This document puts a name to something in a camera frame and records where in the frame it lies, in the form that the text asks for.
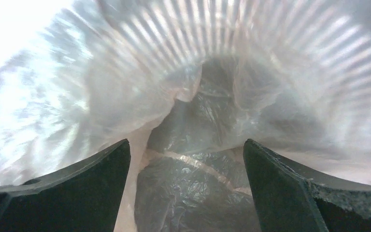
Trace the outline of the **pink plastic trash bag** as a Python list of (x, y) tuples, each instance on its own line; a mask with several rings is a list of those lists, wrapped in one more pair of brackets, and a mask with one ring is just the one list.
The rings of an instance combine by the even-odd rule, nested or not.
[(371, 0), (0, 0), (0, 186), (127, 139), (114, 232), (258, 232), (252, 139), (371, 187)]

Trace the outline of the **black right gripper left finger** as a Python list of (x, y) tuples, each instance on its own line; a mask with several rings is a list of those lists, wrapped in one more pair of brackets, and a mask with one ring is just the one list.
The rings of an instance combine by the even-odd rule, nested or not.
[(0, 187), (0, 232), (111, 232), (130, 166), (124, 139), (56, 172)]

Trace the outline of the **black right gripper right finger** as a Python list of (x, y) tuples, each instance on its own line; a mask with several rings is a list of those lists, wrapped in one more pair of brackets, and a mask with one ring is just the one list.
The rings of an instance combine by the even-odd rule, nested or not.
[(264, 232), (371, 232), (371, 185), (285, 158), (254, 140), (243, 159)]

